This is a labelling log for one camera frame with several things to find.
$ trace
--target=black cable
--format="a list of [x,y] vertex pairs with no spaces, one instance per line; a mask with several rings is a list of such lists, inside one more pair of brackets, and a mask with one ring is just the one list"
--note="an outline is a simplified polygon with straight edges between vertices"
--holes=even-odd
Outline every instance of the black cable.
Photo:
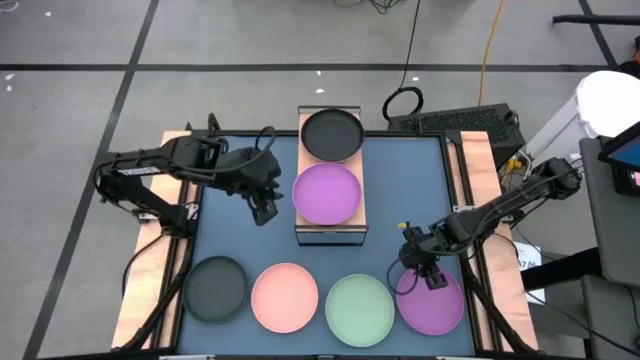
[[400,0],[382,0],[382,4],[377,2],[376,0],[369,0],[369,2],[371,3],[371,5],[373,5],[378,14],[385,15],[389,11],[389,9],[398,5]]
[[544,203],[547,202],[547,200],[549,200],[548,198],[540,201],[539,203],[536,204],[536,206],[534,206],[533,208],[531,208],[531,210],[527,211],[526,213],[524,213],[524,215],[522,215],[522,217],[516,221],[514,221],[511,225],[509,225],[510,228],[514,228],[516,227],[522,220],[524,220],[527,216],[529,216],[529,214],[531,214],[532,212],[536,211],[536,209],[538,209],[540,206],[544,205]]
[[537,251],[537,252],[538,252],[538,254],[540,254],[540,256],[542,256],[543,258],[545,258],[545,259],[547,259],[547,260],[549,260],[549,261],[556,261],[556,260],[558,260],[558,259],[554,259],[554,258],[552,258],[552,257],[550,257],[550,256],[547,256],[547,255],[543,254],[543,253],[542,253],[542,251],[540,251],[540,250],[538,249],[538,247],[537,247],[537,246],[533,245],[533,243],[532,243],[531,241],[529,241],[529,239],[527,239],[527,237],[526,237],[526,236],[524,236],[524,235],[522,234],[522,232],[520,232],[520,229],[518,228],[518,226],[517,226],[517,225],[515,226],[515,229],[516,229],[516,231],[518,232],[518,234],[520,234],[520,236],[522,237],[522,239],[524,239],[524,241],[526,241],[527,243],[529,243],[529,245],[533,246],[534,250],[535,250],[535,251]]
[[[511,244],[511,246],[513,246],[513,250],[515,250],[515,252],[516,252],[516,259],[519,259],[519,258],[520,258],[520,254],[518,253],[518,247],[516,247],[516,244],[515,244],[511,239],[509,239],[509,238],[508,238],[508,237],[506,237],[506,236],[500,235],[500,234],[498,234],[497,232],[494,232],[494,233],[493,233],[493,234],[491,234],[491,235],[496,235],[496,236],[498,236],[499,238],[504,239],[504,240],[505,240],[505,241],[507,241],[509,244]],[[487,241],[488,239],[489,239],[489,238],[484,239],[484,240],[480,243],[479,247],[484,246],[485,241]],[[474,256],[476,256],[476,254],[477,254],[477,253],[478,253],[477,251],[474,251],[474,252],[473,252],[473,254],[471,254],[471,256],[469,256],[469,260],[473,259],[473,257],[474,257]]]
[[418,89],[415,86],[403,87],[404,80],[407,77],[407,70],[409,69],[409,59],[411,58],[411,49],[413,48],[413,37],[416,32],[416,24],[418,23],[419,10],[420,10],[420,0],[418,0],[418,3],[416,4],[416,12],[413,15],[413,28],[411,29],[411,39],[409,40],[409,51],[407,52],[407,60],[404,63],[404,72],[402,74],[402,81],[400,82],[400,87],[398,87],[398,90],[394,91],[393,94],[391,94],[391,96],[389,96],[387,100],[385,100],[384,104],[382,105],[382,117],[384,117],[385,120],[387,121],[391,121],[391,118],[389,117],[389,104],[391,103],[391,101],[393,101],[393,99],[396,98],[396,96],[402,94],[403,92],[412,92],[416,94],[416,96],[418,97],[418,105],[416,105],[416,107],[411,111],[411,113],[409,113],[409,115],[419,114],[420,111],[422,111],[422,105],[424,105],[424,97],[420,89]]
[[578,161],[582,161],[582,158],[573,160],[572,162],[569,163],[569,166],[572,166],[573,164],[577,163]]
[[635,356],[640,357],[640,353],[639,353],[639,352],[634,351],[634,350],[631,350],[631,349],[629,349],[629,348],[628,348],[628,347],[626,347],[626,346],[620,345],[619,343],[617,343],[617,342],[615,342],[615,341],[611,340],[610,338],[608,338],[608,337],[606,337],[606,336],[604,336],[604,335],[600,334],[599,332],[597,332],[597,331],[595,331],[595,330],[591,329],[590,327],[588,327],[588,326],[586,326],[586,325],[583,325],[580,321],[578,321],[576,318],[574,318],[574,317],[573,317],[573,316],[571,316],[570,314],[566,313],[564,310],[562,310],[562,309],[560,309],[560,308],[557,308],[557,307],[555,307],[555,306],[553,306],[553,305],[549,304],[549,303],[548,303],[548,302],[546,302],[546,301],[541,300],[540,298],[538,298],[537,296],[535,296],[535,295],[531,294],[531,293],[530,293],[530,292],[528,292],[528,291],[527,291],[527,294],[529,294],[529,296],[531,296],[532,298],[534,298],[534,299],[538,300],[541,304],[544,304],[545,306],[548,306],[549,308],[551,308],[551,309],[553,309],[553,310],[555,310],[555,311],[559,312],[560,314],[564,315],[565,317],[567,317],[569,320],[573,321],[576,325],[578,325],[579,327],[581,327],[582,329],[584,329],[584,330],[585,330],[585,331],[587,331],[588,333],[590,333],[590,334],[592,334],[592,335],[595,335],[595,336],[597,336],[597,337],[601,338],[602,340],[604,340],[604,341],[608,342],[609,344],[611,344],[611,345],[613,345],[613,346],[617,347],[618,349],[620,349],[620,350],[622,350],[622,351],[625,351],[625,352],[628,352],[629,354],[632,354],[632,355],[635,355]]
[[520,127],[520,116],[517,111],[509,110],[509,112],[504,116],[504,119],[507,121],[513,120],[516,123],[516,126]]
[[258,142],[260,141],[260,138],[262,137],[262,135],[267,131],[271,132],[271,136],[269,137],[269,142],[264,147],[264,149],[260,150],[260,153],[258,153],[258,155],[254,156],[253,158],[249,159],[248,161],[246,161],[246,162],[244,162],[244,163],[242,163],[242,164],[240,164],[238,166],[234,166],[234,167],[226,168],[226,169],[197,169],[197,168],[192,168],[192,167],[189,167],[189,166],[183,166],[183,165],[176,164],[171,159],[169,159],[169,161],[171,161],[172,164],[174,166],[176,166],[177,168],[179,168],[179,169],[187,170],[187,171],[190,171],[190,172],[193,172],[193,173],[196,173],[196,174],[222,174],[222,173],[238,171],[238,170],[240,170],[240,169],[242,169],[244,167],[247,167],[247,166],[253,164],[254,162],[256,162],[260,157],[262,157],[271,148],[271,145],[273,145],[273,142],[276,140],[276,129],[273,126],[266,126],[266,127],[262,128],[262,130],[260,130],[260,133],[256,137],[255,148],[256,148],[256,150],[259,150]]
[[404,80],[407,77],[407,69],[409,68],[409,59],[411,58],[411,49],[413,48],[413,36],[416,33],[416,24],[418,23],[419,12],[420,12],[420,0],[418,0],[418,3],[416,4],[416,12],[413,14],[413,27],[411,28],[411,38],[409,40],[409,51],[407,52],[407,60],[404,62],[404,73],[402,74],[402,81],[400,82],[400,86],[398,86],[398,89],[401,89],[404,86]]
[[636,328],[640,331],[640,322],[638,321],[638,309],[636,308],[636,298],[633,296],[633,291],[629,287],[629,285],[624,285],[624,288],[627,289],[629,296],[631,297],[631,306],[633,306],[633,321],[636,323]]
[[394,288],[394,287],[391,285],[391,270],[393,270],[393,267],[394,267],[394,266],[396,266],[396,264],[397,264],[397,263],[399,263],[400,261],[402,261],[402,259],[404,259],[405,257],[410,256],[410,255],[413,255],[413,253],[405,254],[405,255],[403,255],[403,256],[401,256],[401,257],[399,257],[399,258],[395,259],[395,260],[391,263],[391,265],[389,265],[389,268],[387,268],[387,276],[386,276],[386,279],[387,279],[387,287],[389,288],[389,290],[391,290],[391,292],[392,292],[392,293],[394,293],[394,294],[396,294],[396,295],[400,295],[400,296],[407,295],[407,294],[411,293],[411,292],[416,288],[416,286],[418,285],[418,277],[419,277],[419,276],[418,276],[418,272],[417,272],[417,271],[415,271],[415,270],[414,270],[413,285],[411,285],[411,287],[409,288],[409,290],[407,290],[407,291],[398,291],[398,290],[396,290],[396,288]]
[[174,277],[171,284],[167,287],[166,293],[160,299],[158,299],[158,303],[153,308],[153,310],[151,311],[151,313],[149,314],[145,322],[136,331],[133,337],[127,343],[122,345],[122,347],[119,348],[120,350],[142,348],[142,346],[144,345],[149,335],[156,328],[156,324],[158,323],[160,318],[164,315],[167,307],[169,306],[169,304],[171,304],[171,301],[173,301],[174,296],[182,288],[186,275],[189,272],[189,269],[191,268],[191,261],[189,259],[191,259],[191,254],[193,252],[193,239],[186,238],[186,240],[187,240],[186,248],[184,251],[185,260],[182,261],[182,264],[180,265],[180,270]]
[[160,234],[157,238],[153,239],[150,243],[148,243],[142,249],[140,249],[138,252],[133,254],[131,259],[127,263],[127,266],[125,266],[124,272],[122,273],[122,297],[124,297],[124,292],[127,289],[127,279],[129,278],[129,269],[131,268],[131,265],[133,264],[133,262],[136,261],[138,256],[140,256],[145,251],[149,250],[153,245],[157,244],[165,236],[166,236],[166,234]]

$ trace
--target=cable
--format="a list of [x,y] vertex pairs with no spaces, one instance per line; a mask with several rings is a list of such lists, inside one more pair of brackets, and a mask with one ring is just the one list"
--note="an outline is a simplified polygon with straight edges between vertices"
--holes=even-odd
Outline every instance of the cable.
[[131,259],[127,263],[127,266],[125,266],[124,272],[122,273],[122,297],[124,297],[124,292],[127,289],[127,279],[129,278],[129,269],[131,268],[131,265],[133,264],[133,262],[138,258],[138,256],[140,256],[145,251],[149,250],[153,245],[157,244],[165,236],[166,234],[160,234],[157,238],[153,239],[150,243],[148,243],[142,249],[138,250],[138,252],[133,254]]
[[527,237],[526,237],[526,236],[524,236],[524,235],[520,232],[520,229],[518,228],[518,226],[517,226],[517,225],[516,225],[515,229],[516,229],[516,231],[518,232],[518,234],[520,234],[520,236],[524,239],[524,241],[526,241],[529,245],[533,246],[533,248],[535,249],[535,251],[537,251],[537,252],[540,254],[540,256],[542,256],[543,258],[545,258],[545,259],[547,259],[547,260],[549,260],[549,261],[556,261],[556,260],[558,260],[558,259],[554,259],[554,258],[552,258],[552,257],[550,257],[550,256],[547,256],[547,255],[543,254],[543,253],[542,253],[542,251],[540,251],[540,250],[538,249],[538,247],[537,247],[537,246],[533,245],[533,243],[532,243],[531,241],[529,241],[529,239],[527,239]]
[[[5,5],[8,4],[13,4],[13,6],[5,7]],[[20,3],[18,3],[18,1],[16,0],[0,1],[0,14],[2,14],[3,12],[12,12],[13,10],[17,9],[19,5]]]
[[636,323],[636,328],[640,331],[640,322],[638,321],[638,309],[636,308],[636,298],[633,296],[633,291],[629,287],[629,285],[624,285],[624,288],[627,289],[629,296],[631,297],[631,306],[633,306],[633,320]]
[[416,94],[416,96],[418,97],[418,105],[416,105],[416,107],[409,113],[409,115],[419,114],[420,111],[422,110],[422,105],[424,105],[424,96],[422,95],[422,91],[420,89],[418,89],[415,86],[403,87],[404,80],[407,77],[407,70],[409,69],[409,59],[411,58],[411,49],[413,48],[413,37],[416,33],[416,24],[418,23],[419,10],[420,10],[420,0],[418,0],[418,3],[416,4],[416,12],[413,15],[413,28],[411,29],[411,39],[409,40],[409,51],[407,52],[407,60],[404,63],[404,72],[402,74],[402,81],[400,82],[400,87],[398,87],[398,90],[394,91],[393,94],[391,94],[391,96],[389,96],[387,100],[384,101],[384,104],[382,104],[382,117],[387,121],[391,121],[391,118],[389,117],[389,104],[391,103],[391,101],[393,101],[393,99],[396,98],[396,96],[402,94],[403,92],[407,92],[407,91],[412,92]]
[[392,293],[394,293],[396,295],[400,295],[400,296],[407,295],[407,294],[411,293],[416,288],[416,286],[418,285],[418,272],[414,270],[413,285],[411,285],[409,290],[407,290],[407,291],[398,291],[398,290],[396,290],[396,288],[391,286],[391,270],[393,270],[393,267],[396,266],[397,263],[402,261],[402,259],[406,258],[407,256],[413,255],[413,254],[414,253],[405,254],[405,255],[395,259],[391,263],[391,265],[389,265],[389,268],[387,268],[387,276],[386,276],[387,287],[389,288],[389,290],[391,290]]
[[[264,135],[265,132],[270,131],[271,132],[271,136],[269,137],[269,142],[267,143],[267,145],[264,147],[264,149],[260,150],[258,148],[258,142],[260,141],[260,138],[262,137],[262,135]],[[174,166],[176,166],[179,169],[182,170],[186,170],[186,171],[190,171],[190,172],[194,172],[196,174],[222,174],[222,173],[228,173],[228,172],[234,172],[234,171],[238,171],[244,167],[247,167],[251,164],[253,164],[254,162],[256,162],[260,157],[262,157],[267,151],[269,151],[269,149],[271,148],[271,145],[273,145],[273,142],[276,140],[276,129],[273,126],[266,126],[264,128],[262,128],[262,130],[260,130],[260,133],[258,133],[258,136],[256,137],[256,143],[255,143],[255,149],[259,150],[260,153],[258,153],[258,155],[254,156],[253,158],[249,159],[246,162],[243,162],[242,164],[238,165],[238,166],[234,166],[231,168],[226,168],[226,169],[197,169],[197,168],[192,168],[192,167],[188,167],[188,166],[183,166],[183,165],[179,165],[173,162],[173,160],[167,158],[169,161],[171,161],[173,163]]]
[[516,227],[522,220],[524,220],[527,216],[529,216],[529,214],[531,214],[532,212],[536,211],[536,209],[538,209],[540,206],[544,205],[544,203],[546,203],[549,200],[549,198],[546,198],[542,201],[540,201],[539,203],[536,204],[536,206],[534,206],[533,208],[531,208],[531,210],[527,211],[526,213],[524,213],[524,215],[522,215],[522,217],[516,221],[514,221],[511,225],[509,225],[510,228],[514,228]]
[[145,341],[149,337],[149,335],[153,332],[158,323],[160,317],[162,317],[169,306],[174,296],[180,291],[182,285],[184,284],[184,280],[191,268],[191,255],[193,253],[193,239],[186,238],[186,247],[184,250],[184,259],[182,264],[180,265],[180,269],[178,273],[174,276],[173,281],[171,281],[170,285],[167,287],[167,291],[164,295],[158,299],[156,306],[153,308],[145,322],[142,326],[136,331],[133,337],[126,342],[122,347],[117,350],[127,350],[127,349],[140,349],[144,345]]
[[409,68],[409,59],[411,58],[411,49],[413,48],[413,36],[416,33],[416,24],[418,23],[418,13],[420,11],[420,0],[416,4],[416,12],[413,14],[413,27],[411,28],[411,38],[409,40],[409,51],[407,52],[407,60],[404,62],[404,73],[402,74],[402,81],[398,89],[404,86],[404,80],[407,77],[407,69]]
[[526,179],[529,177],[529,175],[531,175],[531,171],[533,171],[533,161],[531,161],[531,158],[529,157],[529,155],[527,155],[524,151],[518,150],[518,153],[524,156],[524,158],[527,160],[527,172],[525,173],[525,177],[524,177],[524,179]]
[[489,41],[487,41],[487,47],[484,50],[484,58],[482,59],[482,70],[480,71],[480,95],[478,96],[478,106],[482,105],[482,97],[484,96],[484,74],[487,69],[487,59],[489,58],[489,52],[491,51],[491,42],[493,41],[493,35],[496,33],[498,22],[500,21],[500,14],[502,13],[502,7],[504,6],[504,0],[500,0],[498,5],[498,11],[496,17],[493,20],[493,26],[491,27],[491,34],[489,35]]
[[560,314],[564,315],[566,318],[568,318],[569,320],[573,321],[576,325],[578,325],[579,327],[581,327],[582,329],[584,329],[584,330],[585,330],[585,331],[587,331],[588,333],[590,333],[590,334],[592,334],[592,335],[595,335],[595,336],[597,336],[597,337],[601,338],[602,340],[604,340],[604,341],[608,342],[609,344],[611,344],[611,345],[613,345],[613,346],[617,347],[618,349],[620,349],[620,350],[622,350],[622,351],[625,351],[625,352],[628,352],[629,354],[632,354],[632,355],[635,355],[635,356],[640,357],[640,353],[639,353],[639,352],[634,351],[634,350],[631,350],[631,349],[629,349],[629,348],[628,348],[628,347],[626,347],[626,346],[620,345],[619,343],[617,343],[617,342],[615,342],[615,341],[611,340],[610,338],[608,338],[608,337],[606,337],[606,336],[604,336],[604,335],[600,334],[599,332],[597,332],[597,331],[595,331],[595,330],[591,329],[590,327],[588,327],[588,326],[586,326],[586,325],[583,325],[580,321],[578,321],[576,318],[574,318],[573,316],[571,316],[570,314],[568,314],[568,313],[567,313],[567,312],[565,312],[564,310],[562,310],[562,309],[560,309],[560,308],[557,308],[557,307],[555,307],[555,306],[553,306],[553,305],[549,304],[549,303],[548,303],[548,302],[546,302],[546,301],[541,300],[541,299],[540,299],[540,298],[538,298],[537,296],[535,296],[535,295],[531,294],[531,292],[528,292],[528,291],[527,291],[526,293],[527,293],[527,294],[529,294],[529,296],[531,296],[532,298],[534,298],[534,299],[538,300],[541,304],[544,304],[545,306],[548,306],[549,308],[551,308],[551,309],[553,309],[553,310],[557,311],[558,313],[560,313]]
[[577,163],[578,161],[582,161],[582,158],[573,160],[572,162],[569,163],[569,166],[573,166],[573,164]]
[[378,14],[385,15],[389,11],[389,9],[398,5],[400,0],[382,0],[382,4],[376,2],[375,0],[369,0],[369,2],[371,3],[371,5],[373,5]]
[[[499,238],[504,239],[505,241],[507,241],[511,246],[513,246],[513,250],[515,250],[515,252],[516,252],[516,258],[517,258],[517,259],[518,259],[518,258],[520,258],[520,254],[518,253],[518,248],[516,247],[516,244],[513,242],[513,240],[509,239],[509,238],[508,238],[508,237],[506,237],[506,236],[500,235],[500,234],[498,234],[498,233],[497,233],[497,232],[495,232],[495,231],[494,231],[494,232],[493,232],[493,234],[491,234],[491,235],[496,235],[496,236],[498,236]],[[483,247],[483,246],[484,246],[485,241],[487,241],[488,239],[489,239],[489,238],[484,239],[484,240],[480,243],[480,246],[479,246],[479,247]],[[469,256],[469,260],[473,259],[473,257],[474,257],[474,256],[476,256],[476,254],[477,254],[477,253],[478,253],[477,251],[474,251],[474,252],[473,252],[473,254],[471,254],[471,256]]]

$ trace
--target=yellow cable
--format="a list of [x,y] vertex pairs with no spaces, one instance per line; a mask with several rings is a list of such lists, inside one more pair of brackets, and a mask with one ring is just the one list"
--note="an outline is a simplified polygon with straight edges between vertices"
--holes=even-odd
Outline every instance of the yellow cable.
[[498,12],[496,12],[496,18],[493,20],[493,26],[491,27],[491,35],[489,35],[489,41],[487,41],[487,48],[484,50],[484,59],[482,59],[482,70],[480,71],[480,96],[478,96],[478,106],[482,104],[482,97],[484,95],[484,73],[487,67],[487,59],[489,58],[489,51],[491,50],[491,41],[493,41],[493,35],[496,33],[498,22],[500,21],[500,13],[502,13],[502,6],[504,0],[500,0],[498,5]]

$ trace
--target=purple plate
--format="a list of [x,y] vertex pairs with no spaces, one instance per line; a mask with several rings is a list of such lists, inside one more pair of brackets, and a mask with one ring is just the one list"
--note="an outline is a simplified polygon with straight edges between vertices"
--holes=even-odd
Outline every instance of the purple plate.
[[[464,297],[456,279],[442,271],[449,285],[429,290],[424,279],[418,279],[416,288],[407,295],[396,295],[398,310],[404,321],[425,335],[443,335],[453,330],[464,313]],[[408,270],[398,283],[399,292],[413,285],[414,272]]]
[[305,219],[318,225],[349,220],[360,205],[358,178],[347,167],[320,163],[308,167],[293,184],[293,204]]

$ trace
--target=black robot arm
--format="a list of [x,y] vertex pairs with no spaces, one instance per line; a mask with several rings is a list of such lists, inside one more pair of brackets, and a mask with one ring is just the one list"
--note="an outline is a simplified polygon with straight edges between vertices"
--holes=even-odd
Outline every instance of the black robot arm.
[[203,134],[174,138],[155,149],[109,152],[95,169],[94,185],[105,201],[119,207],[121,201],[132,203],[138,212],[157,217],[163,231],[173,236],[190,235],[189,210],[169,204],[151,192],[142,184],[142,176],[167,174],[228,195],[238,194],[247,201],[255,223],[261,226],[276,216],[275,200],[282,197],[275,191],[279,186],[275,178],[281,169],[269,150],[275,130],[267,127],[263,129],[266,131],[272,134],[264,149],[257,145],[260,136],[254,147],[229,152],[224,138]]
[[430,289],[446,287],[447,280],[437,261],[441,256],[459,255],[465,283],[478,297],[500,332],[515,352],[535,352],[511,328],[473,273],[467,258],[468,248],[491,236],[506,215],[539,199],[563,200],[580,189],[578,170],[563,159],[553,158],[537,166],[520,186],[472,210],[453,213],[429,226],[424,234],[420,227],[405,223],[402,234],[406,243],[400,249],[402,265],[425,279]]

